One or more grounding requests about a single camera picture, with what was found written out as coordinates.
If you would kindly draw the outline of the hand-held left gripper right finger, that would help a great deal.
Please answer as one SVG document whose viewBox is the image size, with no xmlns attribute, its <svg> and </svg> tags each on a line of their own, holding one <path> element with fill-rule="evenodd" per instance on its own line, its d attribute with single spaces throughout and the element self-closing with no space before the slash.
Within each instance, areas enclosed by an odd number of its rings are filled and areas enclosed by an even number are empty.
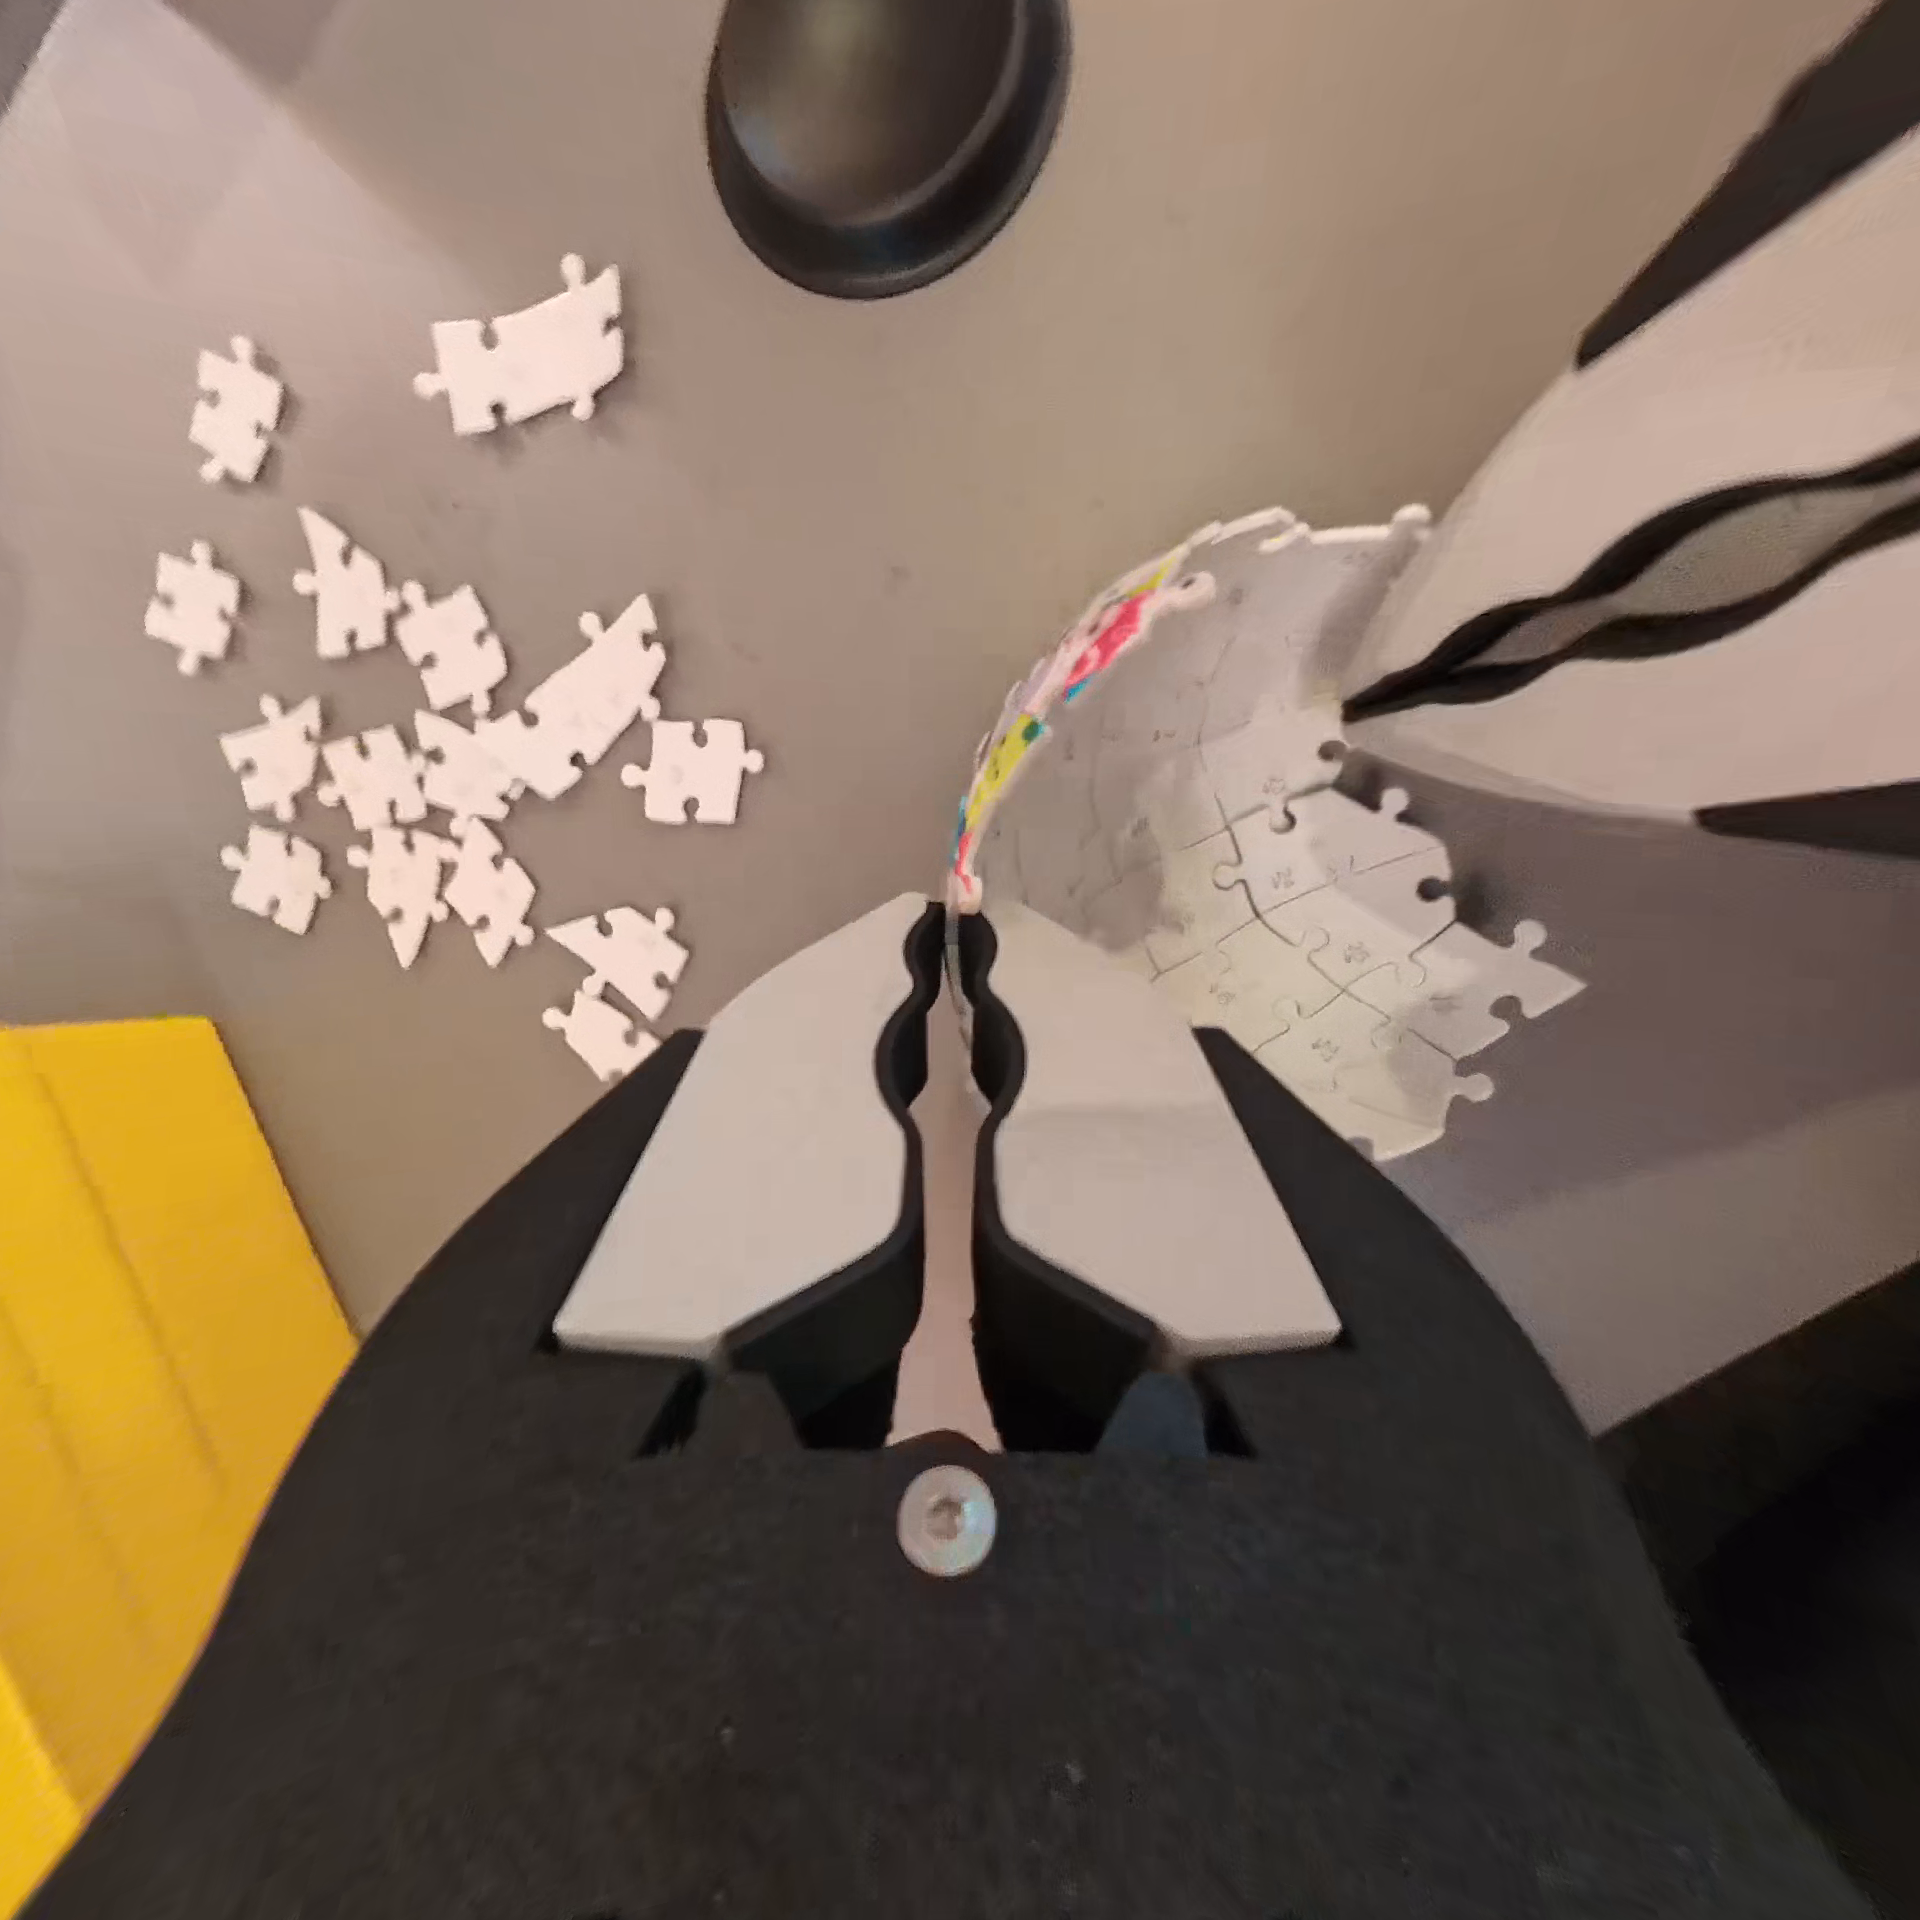
<svg viewBox="0 0 1920 1920">
<path fill-rule="evenodd" d="M 973 1039 L 1001 1042 L 997 1219 L 1175 1351 L 1306 1351 L 1340 1317 L 1197 1027 L 1142 974 L 1044 916 L 979 916 Z"/>
</svg>

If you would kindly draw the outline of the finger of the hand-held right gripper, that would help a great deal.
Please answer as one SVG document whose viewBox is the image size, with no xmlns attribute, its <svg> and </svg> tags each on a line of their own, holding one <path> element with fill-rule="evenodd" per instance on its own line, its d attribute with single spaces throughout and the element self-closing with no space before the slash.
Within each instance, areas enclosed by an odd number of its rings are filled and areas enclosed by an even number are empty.
<svg viewBox="0 0 1920 1920">
<path fill-rule="evenodd" d="M 1908 129 L 1549 385 L 1393 588 L 1351 670 L 1349 709 L 1415 683 L 1477 618 L 1567 594 L 1673 510 L 1908 444 L 1917 393 Z"/>
<path fill-rule="evenodd" d="M 1841 560 L 1733 635 L 1562 664 L 1492 701 L 1351 723 L 1351 739 L 1483 793 L 1654 819 L 1914 781 L 1917 534 Z"/>
</svg>

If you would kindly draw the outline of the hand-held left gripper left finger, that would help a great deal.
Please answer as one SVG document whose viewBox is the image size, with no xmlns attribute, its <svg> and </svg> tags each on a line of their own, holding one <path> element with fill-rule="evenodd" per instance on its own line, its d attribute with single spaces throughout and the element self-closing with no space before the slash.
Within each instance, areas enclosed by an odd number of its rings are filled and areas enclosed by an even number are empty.
<svg viewBox="0 0 1920 1920">
<path fill-rule="evenodd" d="M 553 1335 L 715 1357 L 920 1219 L 926 897 L 795 951 L 708 1022 Z"/>
</svg>

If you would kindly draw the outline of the partly built colourful puzzle ball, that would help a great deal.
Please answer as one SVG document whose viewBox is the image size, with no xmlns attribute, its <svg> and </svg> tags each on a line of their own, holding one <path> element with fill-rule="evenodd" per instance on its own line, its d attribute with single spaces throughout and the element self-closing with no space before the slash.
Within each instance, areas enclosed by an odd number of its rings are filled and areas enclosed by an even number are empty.
<svg viewBox="0 0 1920 1920">
<path fill-rule="evenodd" d="M 1338 670 L 1433 528 L 1424 504 L 1211 522 L 1098 588 L 1005 698 L 948 902 L 1020 903 L 1242 1043 L 1377 1161 L 1440 1139 L 1477 1058 L 1587 983 L 1549 931 L 1477 928 L 1410 793 L 1340 786 Z"/>
</svg>

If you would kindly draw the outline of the group of white puzzle pieces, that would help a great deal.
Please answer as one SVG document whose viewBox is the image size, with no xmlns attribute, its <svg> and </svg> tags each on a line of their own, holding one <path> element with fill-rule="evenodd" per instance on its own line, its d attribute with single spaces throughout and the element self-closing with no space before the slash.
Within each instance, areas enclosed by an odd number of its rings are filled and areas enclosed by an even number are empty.
<svg viewBox="0 0 1920 1920">
<path fill-rule="evenodd" d="M 437 319 L 433 363 L 413 391 L 445 404 L 460 438 L 546 416 L 590 421 L 626 372 L 622 270 L 558 264 L 557 291 L 494 316 Z M 276 449 L 286 385 L 250 337 L 198 352 L 188 444 L 216 487 L 259 482 Z M 433 592 L 396 582 L 382 557 L 333 516 L 298 506 L 305 564 L 292 575 L 309 607 L 315 656 L 346 664 L 396 646 L 418 681 L 407 726 L 326 732 L 326 698 L 263 693 L 259 717 L 219 736 L 249 813 L 220 850 L 230 903 L 303 938 L 333 897 L 329 856 L 301 831 L 303 808 L 345 816 L 345 860 L 400 970 L 428 935 L 460 923 L 481 961 L 499 970 L 537 938 L 581 967 L 565 1001 L 540 1012 L 594 1079 L 615 1083 L 659 1048 L 657 1026 L 691 964 L 677 913 L 612 903 L 537 925 L 540 888 L 502 827 L 516 804 L 558 804 L 636 732 L 642 755 L 619 768 L 642 818 L 667 827 L 738 824 L 766 753 L 738 717 L 673 717 L 661 685 L 668 646 L 646 592 L 617 613 L 582 612 L 581 641 L 518 701 L 501 701 L 512 659 L 472 584 Z M 229 659 L 247 588 L 208 539 L 156 555 L 143 631 L 185 675 Z"/>
</svg>

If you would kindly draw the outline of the black round puzzle stand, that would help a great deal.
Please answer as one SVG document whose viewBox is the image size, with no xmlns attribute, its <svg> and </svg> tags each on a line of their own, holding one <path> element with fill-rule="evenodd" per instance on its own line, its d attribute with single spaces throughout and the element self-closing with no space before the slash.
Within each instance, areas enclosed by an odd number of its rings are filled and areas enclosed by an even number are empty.
<svg viewBox="0 0 1920 1920">
<path fill-rule="evenodd" d="M 1070 73 L 1066 1 L 731 1 L 704 92 L 708 173 L 785 281 L 901 297 L 1011 222 Z"/>
</svg>

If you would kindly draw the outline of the yellow plastic bin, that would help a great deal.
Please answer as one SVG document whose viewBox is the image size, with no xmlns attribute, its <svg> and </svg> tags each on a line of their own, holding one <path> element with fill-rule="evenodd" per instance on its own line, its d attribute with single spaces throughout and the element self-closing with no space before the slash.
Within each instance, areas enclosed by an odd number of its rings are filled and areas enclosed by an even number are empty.
<svg viewBox="0 0 1920 1920">
<path fill-rule="evenodd" d="M 360 1344 L 210 1020 L 5 1027 L 5 1915 L 175 1701 Z"/>
</svg>

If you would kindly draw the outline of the person's dark pants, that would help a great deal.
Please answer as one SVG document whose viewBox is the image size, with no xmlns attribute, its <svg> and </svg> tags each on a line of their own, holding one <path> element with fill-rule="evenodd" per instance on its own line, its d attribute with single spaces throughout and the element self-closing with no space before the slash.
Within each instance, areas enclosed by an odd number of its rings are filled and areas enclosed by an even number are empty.
<svg viewBox="0 0 1920 1920">
<path fill-rule="evenodd" d="M 1919 1914 L 1919 1265 L 1605 1432 L 1693 1650 L 1881 1915 Z"/>
</svg>

